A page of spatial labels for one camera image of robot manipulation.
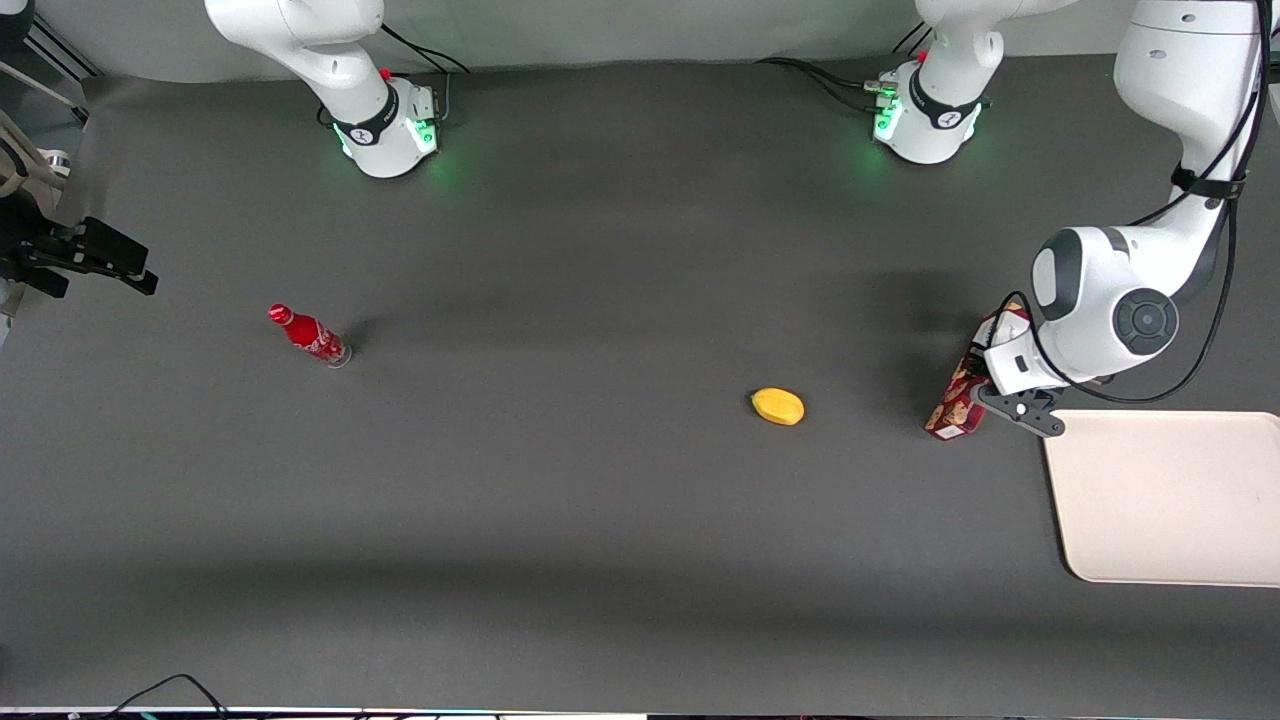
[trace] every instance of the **coca-cola bottle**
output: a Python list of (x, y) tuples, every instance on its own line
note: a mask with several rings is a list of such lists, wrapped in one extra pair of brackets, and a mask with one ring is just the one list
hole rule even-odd
[(301, 315), (279, 304), (271, 305), (266, 314), (284, 328), (289, 342), (316, 360), (330, 368), (342, 368), (351, 360), (351, 347), (311, 315)]

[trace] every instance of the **gray table surface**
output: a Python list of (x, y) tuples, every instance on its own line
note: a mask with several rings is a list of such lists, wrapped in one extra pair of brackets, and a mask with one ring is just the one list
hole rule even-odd
[[(1080, 582), (1037, 438), (919, 428), (1046, 237), (1165, 199), (1110, 64), (1009, 60), (934, 168), (777, 67), (458, 77), (381, 182), (301, 83), (92, 85), (64, 211), (160, 292), (76, 277), (0, 351), (0, 701), (1280, 716), (1280, 593)], [(1280, 407), (1275, 129), (1165, 407)]]

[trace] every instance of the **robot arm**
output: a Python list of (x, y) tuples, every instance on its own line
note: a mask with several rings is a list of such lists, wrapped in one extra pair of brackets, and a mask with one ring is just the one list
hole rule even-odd
[(1005, 58), (996, 23), (1038, 15), (1075, 0), (915, 0), (933, 28), (928, 61), (909, 60), (881, 74), (897, 86), (872, 137), (905, 160), (932, 165), (956, 154), (973, 135), (978, 99)]
[(227, 40), (302, 78), (334, 119), (343, 151), (366, 174), (396, 177), (436, 149), (429, 88), (387, 79), (356, 41), (383, 24), (383, 0), (205, 0)]
[(1212, 241), (1243, 184), (1263, 105), (1260, 42), (1251, 1), (1139, 3), (1115, 83), (1135, 113), (1181, 140), (1171, 206), (1149, 224), (1066, 228), (1044, 243), (1032, 265), (1039, 342), (1027, 327), (984, 352), (1001, 396), (1128, 370), (1172, 342), (1171, 296), (1212, 274)]

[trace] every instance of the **gray wall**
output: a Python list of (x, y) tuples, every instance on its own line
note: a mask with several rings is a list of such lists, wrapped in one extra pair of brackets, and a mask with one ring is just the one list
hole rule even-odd
[[(1004, 23), (1012, 55), (1114, 53), (1135, 0), (1083, 0)], [(224, 41), (202, 0), (38, 0), (40, 12), (105, 70), (216, 82), (287, 72)], [(387, 0), (392, 27), (480, 68), (618, 60), (855, 58), (887, 51), (916, 22), (908, 0)], [(421, 67), (387, 37), (374, 60)]]

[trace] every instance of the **black cable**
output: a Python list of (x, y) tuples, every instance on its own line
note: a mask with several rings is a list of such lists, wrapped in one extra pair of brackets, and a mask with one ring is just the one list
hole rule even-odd
[[(1257, 92), (1249, 95), (1249, 101), (1244, 106), (1244, 113), (1242, 113), (1240, 114), (1240, 119), (1236, 120), (1235, 128), (1231, 131), (1231, 135), (1228, 137), (1226, 143), (1222, 145), (1222, 149), (1219, 150), (1217, 155), (1213, 156), (1213, 160), (1208, 164), (1208, 167), (1204, 168), (1204, 172), (1201, 173), (1201, 177), (1206, 177), (1211, 172), (1213, 172), (1213, 169), (1217, 168), (1217, 164), (1221, 163), (1222, 159), (1226, 158), (1226, 154), (1231, 151), (1231, 147), (1235, 146), (1235, 141), (1239, 140), (1240, 138), (1240, 133), (1244, 132), (1244, 124), (1247, 122), (1249, 122), (1249, 113), (1257, 105), (1257, 101), (1258, 101), (1258, 94)], [(1184, 190), (1181, 193), (1179, 193), (1176, 197), (1174, 197), (1169, 202), (1165, 202), (1158, 209), (1152, 210), (1151, 213), (1148, 213), (1148, 214), (1138, 218), (1137, 220), (1133, 220), (1129, 224), (1130, 225), (1144, 225), (1144, 224), (1149, 223), (1151, 220), (1155, 220), (1156, 218), (1158, 218), (1158, 217), (1164, 215), (1165, 213), (1172, 210), (1179, 202), (1181, 202), (1183, 200), (1187, 200), (1187, 197), (1189, 197), (1190, 193), (1192, 193), (1190, 190)]]
[(827, 73), (826, 70), (822, 70), (820, 68), (814, 68), (815, 70), (820, 70), (818, 73), (809, 72), (806, 68), (808, 67), (813, 67), (809, 63), (805, 63), (803, 60), (791, 60), (790, 58), (765, 58), (763, 60), (756, 60), (756, 63), (763, 63), (763, 64), (768, 64), (768, 65), (785, 65), (785, 67), (795, 68), (795, 69), (800, 70), (801, 73), (804, 73), (804, 76), (806, 78), (809, 78), (809, 79), (814, 81), (815, 83), (818, 83), (818, 87), (820, 87), (823, 92), (826, 92), (827, 95), (829, 95), (832, 99), (836, 100), (836, 102), (840, 102), (845, 108), (849, 108), (850, 110), (858, 110), (859, 113), (876, 113), (876, 111), (878, 111), (878, 109), (876, 106), (873, 106), (873, 105), (858, 105), (856, 102), (849, 100), (844, 95), (840, 95), (838, 92), (836, 92), (835, 88), (832, 88), (829, 85), (827, 85), (826, 82), (822, 81), (823, 76), (829, 76), (831, 73)]
[(41, 58), (44, 58), (46, 63), (58, 65), (64, 73), (67, 73), (67, 77), (73, 77), (79, 79), (79, 76), (77, 76), (74, 70), (63, 64), (63, 61), (59, 60), (56, 55), (50, 53), (47, 47), (41, 45), (40, 41), (37, 41), (35, 37), (31, 37), (29, 35), (27, 36), (27, 40), (31, 42), (31, 46), (40, 53)]
[[(1249, 136), (1249, 140), (1245, 142), (1245, 147), (1240, 152), (1239, 165), (1236, 165), (1235, 168), (1235, 174), (1238, 176), (1235, 179), (1244, 179), (1244, 173), (1247, 169), (1247, 164), (1249, 161), (1249, 156), (1253, 155), (1253, 145), (1258, 140), (1258, 129), (1261, 128), (1262, 124), (1261, 123), (1262, 114), (1265, 113), (1266, 97), (1268, 94), (1267, 73), (1270, 70), (1270, 64), (1266, 61), (1266, 59), (1271, 56), (1271, 35), (1267, 32), (1267, 28), (1270, 28), (1270, 18), (1271, 18), (1270, 5), (1271, 0), (1254, 0), (1254, 6), (1257, 8), (1258, 12), (1258, 28), (1260, 28), (1258, 36), (1262, 42), (1262, 46), (1260, 49), (1260, 53), (1262, 54), (1262, 60), (1260, 60), (1260, 68), (1258, 68), (1258, 90), (1249, 96), (1249, 102), (1244, 106), (1244, 111), (1240, 113), (1240, 119), (1235, 123), (1235, 128), (1231, 131), (1230, 137), (1222, 145), (1222, 149), (1219, 150), (1217, 155), (1208, 164), (1208, 167), (1204, 168), (1204, 170), (1201, 173), (1202, 178), (1208, 177), (1208, 174), (1213, 172), (1215, 168), (1217, 168), (1217, 164), (1221, 163), (1224, 158), (1226, 158), (1228, 152), (1231, 151), (1231, 147), (1235, 146), (1235, 141), (1239, 140), (1240, 133), (1244, 132), (1244, 124), (1249, 122), (1249, 113), (1256, 106), (1258, 111), (1254, 113), (1252, 118), (1253, 119), (1252, 135)], [(1148, 213), (1147, 215), (1143, 215), (1142, 218), (1138, 218), (1137, 220), (1129, 224), (1144, 225), (1151, 220), (1155, 220), (1156, 218), (1164, 215), (1183, 200), (1187, 200), (1188, 196), (1190, 196), (1190, 191), (1184, 190), (1180, 195), (1178, 195), (1176, 197), (1162, 205), (1160, 209)]]
[[(408, 47), (412, 47), (413, 50), (417, 50), (419, 55), (422, 55), (424, 53), (428, 53), (428, 54), (435, 55), (436, 58), (444, 58), (445, 60), (448, 60), (448, 61), (453, 63), (454, 65), (457, 65), (460, 70), (462, 70), (462, 72), (465, 72), (467, 74), (471, 73), (471, 68), (468, 68), (468, 67), (463, 65), (462, 63), (457, 61), (452, 55), (445, 55), (444, 53), (440, 53), (439, 50), (431, 50), (430, 47), (424, 47), (424, 46), (421, 46), (421, 45), (419, 45), (416, 42), (411, 42), (408, 40), (404, 40), (404, 36), (402, 36), (401, 33), (396, 32), (394, 29), (392, 29), (390, 27), (388, 27), (385, 23), (383, 23), (383, 32), (385, 32), (387, 35), (394, 37), (401, 44), (407, 45)], [(440, 68), (440, 65), (435, 60), (430, 60), (430, 61), (431, 61), (433, 65)], [(448, 72), (448, 70), (445, 70), (444, 68), (440, 68), (440, 72), (444, 73), (444, 72)]]
[(49, 40), (52, 40), (54, 45), (56, 45), (59, 47), (59, 50), (63, 51), (63, 54), (65, 54), (72, 60), (76, 60), (77, 65), (84, 68), (84, 72), (88, 74), (88, 77), (97, 77), (97, 73), (93, 72), (93, 68), (90, 68), (88, 64), (84, 63), (84, 60), (81, 60), (79, 56), (76, 53), (72, 53), (70, 47), (63, 45), (63, 41), (58, 40), (58, 36), (55, 36), (54, 33), (49, 32), (49, 28), (46, 28), (45, 26), (42, 26), (40, 23), (40, 18), (38, 17), (35, 19), (33, 24), (36, 26), (36, 29), (38, 29), (40, 32), (45, 33), (45, 37), (47, 37)]
[(124, 700), (124, 702), (122, 702), (120, 705), (116, 705), (114, 710), (111, 710), (111, 711), (109, 711), (109, 712), (106, 712), (104, 715), (99, 715), (99, 717), (101, 717), (101, 719), (115, 717), (116, 715), (120, 714), (122, 710), (124, 710), (125, 707), (133, 705), (133, 701), (138, 700), (140, 697), (147, 694), (148, 692), (151, 692), (154, 689), (157, 689), (157, 688), (160, 688), (163, 685), (166, 685), (166, 684), (172, 683), (173, 680), (178, 680), (178, 679), (187, 680), (192, 685), (196, 685), (196, 689), (200, 691), (200, 693), (205, 696), (205, 698), (209, 701), (209, 703), (214, 707), (214, 711), (218, 712), (219, 720), (227, 720), (227, 706), (223, 705), (221, 702), (219, 702), (218, 698), (214, 697), (214, 693), (209, 692), (209, 688), (206, 688), (205, 685), (201, 685), (200, 680), (192, 678), (191, 675), (188, 675), (186, 673), (178, 673), (177, 675), (169, 675), (168, 678), (165, 678), (164, 680), (160, 680), (159, 683), (151, 685), (150, 688), (147, 688), (145, 691), (138, 691), (138, 692), (131, 694), (129, 697), (127, 697)]
[[(1231, 136), (1224, 143), (1222, 150), (1219, 151), (1216, 158), (1213, 158), (1213, 161), (1210, 163), (1208, 168), (1206, 168), (1204, 172), (1201, 173), (1199, 176), (1201, 178), (1208, 177), (1210, 172), (1212, 172), (1213, 168), (1216, 168), (1217, 164), (1222, 161), (1222, 159), (1230, 152), (1231, 147), (1234, 147), (1235, 142), (1240, 138), (1240, 132), (1243, 132), (1245, 122), (1249, 120), (1251, 117), (1249, 113), (1252, 113), (1253, 109), (1257, 108), (1257, 111), (1253, 113), (1252, 122), (1249, 123), (1251, 124), (1249, 138), (1245, 141), (1244, 147), (1240, 151), (1240, 161), (1236, 165), (1235, 173), (1233, 176), (1234, 181), (1236, 182), (1243, 181), (1248, 174), (1248, 161), (1253, 155), (1254, 146), (1257, 145), (1258, 131), (1262, 129), (1261, 128), (1262, 115), (1265, 114), (1263, 109), (1266, 108), (1267, 94), (1268, 94), (1267, 58), (1270, 58), (1271, 55), (1271, 33), (1270, 33), (1271, 0), (1256, 0), (1254, 5), (1257, 8), (1257, 15), (1258, 15), (1257, 19), (1258, 19), (1258, 40), (1260, 40), (1258, 77), (1256, 78), (1258, 88), (1251, 95), (1249, 102), (1245, 105), (1244, 113), (1242, 113), (1239, 122), (1236, 122), (1236, 126), (1233, 129)], [(1147, 215), (1146, 218), (1142, 218), (1140, 220), (1133, 224), (1138, 225), (1149, 222), (1153, 218), (1158, 218), (1164, 213), (1169, 211), (1170, 208), (1183, 201), (1188, 195), (1190, 195), (1189, 191), (1183, 191), (1178, 197), (1167, 202), (1164, 208)], [(1146, 405), (1148, 402), (1157, 402), (1160, 400), (1165, 400), (1167, 397), (1174, 396), (1184, 387), (1187, 387), (1192, 382), (1192, 379), (1196, 378), (1197, 374), (1199, 374), (1201, 368), (1204, 365), (1204, 359), (1208, 357), (1210, 348), (1213, 346), (1215, 338), (1217, 338), (1217, 331), (1222, 324), (1222, 316), (1226, 313), (1226, 304), (1231, 295), (1231, 281), (1235, 277), (1235, 252), (1236, 252), (1238, 237), (1239, 237), (1239, 197), (1233, 197), (1226, 200), (1226, 263), (1222, 268), (1222, 288), (1221, 291), (1219, 291), (1217, 306), (1213, 309), (1213, 319), (1210, 322), (1208, 332), (1204, 334), (1204, 342), (1201, 345), (1201, 350), (1196, 355), (1196, 361), (1192, 363), (1192, 366), (1189, 370), (1187, 370), (1187, 374), (1183, 375), (1183, 378), (1178, 380), (1169, 389), (1165, 389), (1149, 397), (1120, 397), (1105, 392), (1098, 392), (1093, 388), (1085, 387), (1073, 380), (1071, 378), (1066, 377), (1066, 373), (1060, 370), (1053, 364), (1053, 361), (1050, 360), (1048, 354), (1044, 351), (1044, 345), (1041, 342), (1039, 329), (1033, 322), (1030, 323), (1032, 341), (1036, 343), (1036, 350), (1041, 354), (1041, 359), (1044, 360), (1044, 364), (1048, 366), (1050, 370), (1057, 374), (1057, 377), (1060, 377), (1070, 387), (1083, 392), (1084, 395), (1107, 402), (1115, 402), (1117, 405)], [(1005, 301), (1000, 304), (1000, 311), (1002, 311), (1004, 307), (1009, 304), (1009, 301), (1015, 297), (1021, 300), (1023, 306), (1027, 307), (1029, 311), (1030, 302), (1027, 300), (1027, 295), (1023, 293), (1021, 291), (1014, 291), (1009, 293), (1005, 297)]]
[(814, 65), (813, 63), (806, 63), (804, 60), (796, 60), (795, 58), (771, 56), (771, 58), (764, 58), (764, 59), (756, 60), (755, 63), (756, 64), (763, 64), (763, 65), (787, 65), (787, 67), (791, 67), (791, 68), (796, 68), (799, 70), (804, 70), (805, 73), (808, 73), (810, 76), (820, 77), (822, 79), (824, 79), (824, 81), (827, 81), (827, 82), (829, 82), (832, 85), (838, 85), (840, 87), (849, 87), (849, 88), (852, 88), (852, 90), (861, 90), (863, 88), (861, 81), (842, 78), (842, 77), (840, 77), (837, 74), (833, 74), (833, 73), (831, 73), (828, 70), (824, 70), (824, 69), (819, 68), (818, 65)]
[(913, 45), (911, 49), (906, 51), (908, 56), (915, 55), (915, 49), (919, 47), (920, 44), (924, 42), (924, 40), (927, 37), (929, 37), (931, 33), (933, 33), (932, 29), (929, 32), (922, 35), (920, 38), (915, 41), (915, 45)]
[(906, 41), (911, 40), (913, 35), (920, 32), (922, 27), (924, 27), (924, 20), (920, 20), (920, 22), (915, 23), (915, 27), (913, 27), (910, 32), (908, 32), (906, 35), (904, 35), (902, 40), (897, 41), (897, 45), (895, 45), (893, 49), (890, 50), (890, 54), (893, 54), (893, 53), (897, 53), (899, 50), (901, 50), (902, 46), (906, 45)]

